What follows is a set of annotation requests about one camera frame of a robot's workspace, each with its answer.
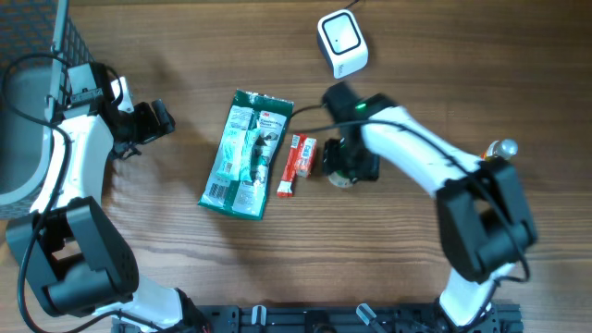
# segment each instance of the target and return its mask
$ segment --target white device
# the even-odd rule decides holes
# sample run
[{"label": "white device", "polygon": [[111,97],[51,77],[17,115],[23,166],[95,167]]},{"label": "white device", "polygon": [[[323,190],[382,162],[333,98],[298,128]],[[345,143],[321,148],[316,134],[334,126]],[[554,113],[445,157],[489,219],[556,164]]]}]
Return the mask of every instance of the white device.
[{"label": "white device", "polygon": [[368,63],[368,46],[355,16],[348,9],[321,18],[316,40],[335,79],[350,75]]}]

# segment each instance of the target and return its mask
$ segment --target wood grain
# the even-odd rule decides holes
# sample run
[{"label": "wood grain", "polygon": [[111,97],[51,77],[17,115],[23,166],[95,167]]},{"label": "wood grain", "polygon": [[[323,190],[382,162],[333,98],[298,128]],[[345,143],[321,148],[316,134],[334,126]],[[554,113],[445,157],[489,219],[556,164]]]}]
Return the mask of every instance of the wood grain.
[{"label": "wood grain", "polygon": [[[318,175],[295,197],[273,192],[262,222],[196,205],[237,88],[318,103],[331,77],[315,25],[336,3],[74,6],[94,56],[125,75],[137,101],[163,98],[177,131],[107,167],[104,208],[143,274],[199,304],[431,302],[450,267],[432,201],[395,167],[348,191]],[[540,242],[533,280],[497,299],[523,306],[529,332],[585,332],[592,320],[592,7],[588,2],[367,1],[355,14],[368,67],[348,78],[386,93],[460,148],[520,144],[513,160]],[[292,129],[327,124],[322,111]],[[320,142],[337,132],[317,136]],[[4,231],[6,223],[0,224]],[[0,236],[0,331],[26,331],[18,266]],[[63,330],[29,298],[34,317]],[[105,331],[103,323],[92,330]]]}]

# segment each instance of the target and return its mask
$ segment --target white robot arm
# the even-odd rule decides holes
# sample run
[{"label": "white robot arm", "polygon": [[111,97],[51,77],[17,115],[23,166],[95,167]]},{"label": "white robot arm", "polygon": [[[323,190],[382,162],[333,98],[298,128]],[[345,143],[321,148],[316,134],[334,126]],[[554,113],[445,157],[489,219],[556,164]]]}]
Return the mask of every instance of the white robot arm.
[{"label": "white robot arm", "polygon": [[[436,199],[442,247],[453,266],[439,305],[455,327],[473,323],[490,306],[496,280],[518,260],[514,245],[524,251],[537,239],[513,168],[501,160],[492,166],[450,145],[384,95],[364,100],[342,82],[329,88],[323,103],[336,125],[344,125],[338,126],[343,138],[326,143],[327,174],[376,180],[381,156]],[[493,212],[476,211],[474,201],[484,198],[469,178],[497,199],[494,204],[511,221],[509,233]]]}]

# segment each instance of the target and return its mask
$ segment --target plastic bag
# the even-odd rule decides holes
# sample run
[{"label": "plastic bag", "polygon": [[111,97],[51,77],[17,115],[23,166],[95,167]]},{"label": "plastic bag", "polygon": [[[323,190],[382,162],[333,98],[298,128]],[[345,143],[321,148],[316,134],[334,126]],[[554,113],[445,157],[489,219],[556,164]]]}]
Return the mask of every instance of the plastic bag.
[{"label": "plastic bag", "polygon": [[[236,92],[200,206],[229,216],[263,217],[270,167],[286,134],[293,106],[293,102],[255,92]],[[237,146],[230,149],[233,140]]]}]

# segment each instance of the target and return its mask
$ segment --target red package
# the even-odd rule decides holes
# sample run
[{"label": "red package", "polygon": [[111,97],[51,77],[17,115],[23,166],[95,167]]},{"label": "red package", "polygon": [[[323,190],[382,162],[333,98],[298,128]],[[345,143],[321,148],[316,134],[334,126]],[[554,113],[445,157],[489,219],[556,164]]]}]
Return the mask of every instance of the red package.
[{"label": "red package", "polygon": [[303,134],[294,134],[288,162],[284,168],[284,174],[281,176],[277,196],[287,198],[293,196],[292,183],[296,175],[308,177],[311,174],[315,160],[316,139],[308,138]]}]

